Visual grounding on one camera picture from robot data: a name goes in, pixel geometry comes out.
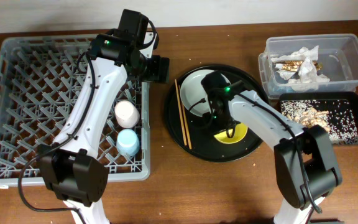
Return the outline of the yellow small bowl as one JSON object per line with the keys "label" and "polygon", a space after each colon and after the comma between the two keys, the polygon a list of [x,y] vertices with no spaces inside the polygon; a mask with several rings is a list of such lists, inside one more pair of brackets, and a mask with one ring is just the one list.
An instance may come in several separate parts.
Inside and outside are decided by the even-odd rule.
{"label": "yellow small bowl", "polygon": [[223,144],[235,144],[241,141],[247,134],[248,127],[243,123],[236,125],[235,129],[224,130],[214,135],[214,138]]}

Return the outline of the wooden chopstick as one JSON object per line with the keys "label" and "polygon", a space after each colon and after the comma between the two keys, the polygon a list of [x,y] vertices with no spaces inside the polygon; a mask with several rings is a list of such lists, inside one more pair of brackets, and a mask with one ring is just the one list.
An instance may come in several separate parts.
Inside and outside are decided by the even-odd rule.
{"label": "wooden chopstick", "polygon": [[181,110],[180,94],[179,94],[179,88],[178,88],[178,83],[177,83],[176,79],[175,79],[175,91],[176,91],[176,96],[177,96],[177,105],[178,105],[179,116],[180,116],[180,124],[181,124],[183,142],[184,142],[184,145],[187,146],[188,144],[187,144],[185,126],[184,126],[183,115],[182,115],[182,110]]}
{"label": "wooden chopstick", "polygon": [[189,150],[192,150],[193,148],[192,148],[192,143],[191,143],[191,138],[190,138],[190,132],[188,129],[188,122],[187,122],[185,107],[181,101],[180,96],[179,96],[179,99],[180,99],[180,106],[181,106],[181,112],[182,112],[183,127],[184,127],[184,131],[185,131],[185,139],[186,139],[185,145],[188,146]]}

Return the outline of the white round plate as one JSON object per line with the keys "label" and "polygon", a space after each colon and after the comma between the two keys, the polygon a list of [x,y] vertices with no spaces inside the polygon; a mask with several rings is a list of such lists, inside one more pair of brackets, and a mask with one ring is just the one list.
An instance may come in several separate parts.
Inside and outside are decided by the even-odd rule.
{"label": "white round plate", "polygon": [[211,112],[207,102],[208,96],[201,84],[202,79],[211,72],[213,70],[210,69],[191,72],[181,84],[180,97],[183,105],[190,113],[198,117]]}

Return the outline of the pink plastic cup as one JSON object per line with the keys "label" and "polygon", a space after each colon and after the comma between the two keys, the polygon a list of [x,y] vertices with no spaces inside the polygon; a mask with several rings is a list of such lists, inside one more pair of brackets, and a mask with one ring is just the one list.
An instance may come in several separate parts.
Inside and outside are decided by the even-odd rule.
{"label": "pink plastic cup", "polygon": [[140,119],[137,108],[127,100],[119,101],[114,107],[118,124],[123,128],[133,128]]}

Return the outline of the light blue plastic cup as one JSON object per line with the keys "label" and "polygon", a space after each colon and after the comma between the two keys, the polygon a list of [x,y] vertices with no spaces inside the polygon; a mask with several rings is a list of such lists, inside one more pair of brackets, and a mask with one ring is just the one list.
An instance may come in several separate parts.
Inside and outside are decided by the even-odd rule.
{"label": "light blue plastic cup", "polygon": [[140,149],[140,141],[135,131],[132,129],[123,129],[117,135],[117,151],[122,155],[134,156]]}

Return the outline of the foil wrapper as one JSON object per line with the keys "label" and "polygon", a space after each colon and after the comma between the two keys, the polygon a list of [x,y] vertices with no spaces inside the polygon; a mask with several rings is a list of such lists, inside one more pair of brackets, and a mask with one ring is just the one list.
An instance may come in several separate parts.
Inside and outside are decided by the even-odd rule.
{"label": "foil wrapper", "polygon": [[[278,69],[281,69],[281,70],[286,70],[289,72],[296,72],[296,71],[298,71],[298,69],[300,68],[302,63],[303,63],[303,61],[299,61],[299,60],[289,60],[289,61],[284,61],[281,65],[279,65],[277,63],[276,66]],[[314,61],[313,64],[317,70],[321,70],[323,68],[322,63],[318,63],[318,62]]]}

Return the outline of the white paper napkin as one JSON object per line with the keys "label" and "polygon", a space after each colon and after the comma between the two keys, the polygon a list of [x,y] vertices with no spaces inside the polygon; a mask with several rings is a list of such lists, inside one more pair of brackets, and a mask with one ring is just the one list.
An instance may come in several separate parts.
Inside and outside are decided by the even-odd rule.
{"label": "white paper napkin", "polygon": [[[313,62],[318,60],[319,46],[312,49],[302,47],[300,50],[291,53],[290,55],[283,55],[280,57],[272,57],[271,62],[277,69],[278,74],[290,85],[294,91],[308,91],[317,90],[320,83],[330,82],[328,78],[320,70],[317,70]],[[303,61],[300,68],[296,72],[289,72],[278,69],[276,64],[281,65],[284,61],[299,60]]]}

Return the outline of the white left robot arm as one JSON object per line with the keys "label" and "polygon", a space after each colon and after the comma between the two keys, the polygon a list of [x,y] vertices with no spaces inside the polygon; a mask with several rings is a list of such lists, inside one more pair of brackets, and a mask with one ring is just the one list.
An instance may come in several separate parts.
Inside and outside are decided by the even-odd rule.
{"label": "white left robot arm", "polygon": [[128,79],[166,83],[169,59],[144,53],[157,48],[153,23],[125,9],[119,26],[91,41],[85,52],[86,79],[64,127],[53,144],[38,147],[37,165],[45,186],[62,200],[77,223],[108,223],[101,197],[108,169],[97,161],[99,140],[116,96]]}

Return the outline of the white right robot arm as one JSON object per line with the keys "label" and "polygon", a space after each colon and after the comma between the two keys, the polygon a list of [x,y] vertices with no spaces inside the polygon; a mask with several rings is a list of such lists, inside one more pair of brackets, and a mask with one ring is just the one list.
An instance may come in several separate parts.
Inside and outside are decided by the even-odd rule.
{"label": "white right robot arm", "polygon": [[201,80],[207,95],[207,128],[213,133],[233,133],[237,123],[246,125],[273,151],[278,188],[283,202],[273,223],[309,223],[319,204],[342,183],[342,174],[329,135],[324,128],[310,128],[284,117],[244,82],[229,83],[221,71]]}

